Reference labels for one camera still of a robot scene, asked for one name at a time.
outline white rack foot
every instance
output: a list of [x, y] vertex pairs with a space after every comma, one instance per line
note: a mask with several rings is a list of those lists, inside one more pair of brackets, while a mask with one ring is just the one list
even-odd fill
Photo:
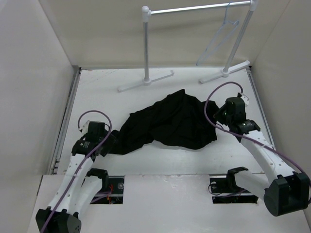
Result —
[[118, 87], [118, 91], [123, 92], [123, 91], [127, 91], [127, 90], [130, 90], [130, 89], [139, 87], [139, 86], [149, 86], [149, 85], [151, 85], [151, 83], [154, 83], [156, 81], [168, 78], [168, 77], [173, 76], [173, 75], [174, 75], [174, 71], [173, 70], [166, 71], [164, 73], [156, 74], [156, 75], [153, 75], [153, 76], [149, 77], [150, 80], [148, 82], [146, 82], [143, 79], [142, 81], [138, 81], [138, 82], [135, 82], [135, 83], [130, 83], [130, 84], [119, 86]]
[[[236, 72], [238, 70], [244, 69], [244, 68], [248, 67], [250, 64], [251, 63], [249, 61], [245, 61], [245, 62], [242, 62], [242, 63], [237, 64], [235, 66], [232, 66], [232, 67], [229, 68], [229, 74], [234, 73], [234, 72]], [[221, 70], [218, 73], [213, 74], [213, 75], [211, 75], [211, 76], [209, 76], [207, 78], [200, 79], [199, 82], [201, 84], [204, 84], [204, 83], [216, 80], [216, 79], [221, 78], [221, 77], [228, 77], [229, 74], [225, 74]]]

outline metal rod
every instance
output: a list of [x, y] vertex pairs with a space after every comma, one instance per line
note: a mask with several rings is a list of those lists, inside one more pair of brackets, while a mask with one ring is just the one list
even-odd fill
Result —
[[144, 24], [144, 63], [145, 63], [145, 77], [144, 81], [149, 82], [149, 61], [148, 61], [148, 23]]
[[234, 46], [232, 48], [232, 51], [231, 51], [230, 56], [228, 58], [228, 61], [227, 61], [226, 65], [225, 65], [225, 67], [223, 69], [223, 72], [225, 72], [225, 73], [227, 73], [229, 71], [230, 65], [231, 65], [232, 60], [234, 58], [234, 55], [235, 55], [235, 53], [238, 50], [238, 47], [240, 45], [240, 42], [241, 42], [241, 40], [243, 38], [243, 35], [244, 35], [245, 31], [246, 31], [247, 25], [249, 23], [249, 20], [252, 17], [253, 12], [254, 11], [248, 11], [247, 12], [247, 15], [246, 15], [245, 20], [244, 20], [243, 25], [242, 25], [242, 28], [241, 28], [241, 30], [239, 32], [238, 38], [237, 38], [237, 40], [236, 40], [236, 42], [235, 42], [235, 44], [234, 44]]
[[[230, 7], [232, 6], [248, 6], [251, 4], [251, 1], [237, 1], [230, 3]], [[196, 11], [196, 10], [204, 10], [210, 8], [222, 8], [227, 7], [229, 3], [221, 3], [221, 4], [213, 4], [213, 5], [205, 5], [205, 6], [191, 6], [191, 7], [183, 7], [183, 8], [174, 8], [174, 9], [167, 9], [167, 10], [159, 10], [159, 11], [152, 11], [151, 15], [161, 15], [167, 13], [175, 13], [175, 12], [183, 12], [183, 11]]]

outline black garment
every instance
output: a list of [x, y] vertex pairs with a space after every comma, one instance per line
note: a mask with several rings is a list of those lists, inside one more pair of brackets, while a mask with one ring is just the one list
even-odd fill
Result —
[[[118, 142], [110, 153], [127, 154], [153, 140], [194, 150], [204, 147], [217, 139], [215, 128], [204, 116], [204, 104], [182, 89], [153, 106], [131, 113], [120, 132], [112, 132]], [[213, 101], [207, 105], [207, 115], [213, 123], [218, 109]]]

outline vertical pole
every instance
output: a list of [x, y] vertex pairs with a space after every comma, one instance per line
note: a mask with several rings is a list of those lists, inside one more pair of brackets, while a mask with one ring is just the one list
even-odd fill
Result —
[[237, 38], [237, 40], [236, 40], [236, 42], [235, 42], [235, 44], [233, 46], [233, 49], [232, 49], [232, 51], [230, 53], [228, 61], [227, 61], [226, 65], [225, 65], [225, 67], [223, 68], [223, 73], [228, 73], [229, 72], [230, 65], [232, 63], [232, 60], [234, 58], [235, 53], [238, 50], [238, 47], [239, 47], [240, 42], [241, 42], [241, 40], [242, 40], [242, 38], [244, 36], [244, 33], [246, 31], [247, 25], [249, 23], [249, 20], [252, 17], [253, 12], [254, 11], [250, 11], [250, 10], [247, 12], [247, 15], [246, 15], [245, 20], [244, 20], [243, 25], [242, 25], [242, 28], [241, 28], [241, 30], [239, 32], [238, 38]]
[[144, 22], [144, 65], [145, 65], [145, 77], [144, 82], [149, 82], [149, 61], [148, 61], [148, 23]]

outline white wall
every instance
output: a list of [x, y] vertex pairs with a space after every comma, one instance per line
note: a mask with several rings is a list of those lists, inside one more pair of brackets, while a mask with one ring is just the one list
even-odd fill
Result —
[[[252, 67], [273, 139], [311, 176], [311, 1], [291, 0]], [[306, 211], [311, 224], [311, 207]]]
[[72, 66], [38, 0], [0, 0], [0, 232], [27, 231]]
[[[152, 10], [225, 3], [229, 0], [40, 0], [71, 63], [79, 66], [143, 66], [141, 7]], [[234, 63], [255, 60], [289, 0], [260, 0]], [[229, 9], [242, 21], [248, 6]], [[194, 66], [223, 22], [225, 9], [152, 16], [150, 64]], [[208, 65], [224, 65], [236, 36]]]

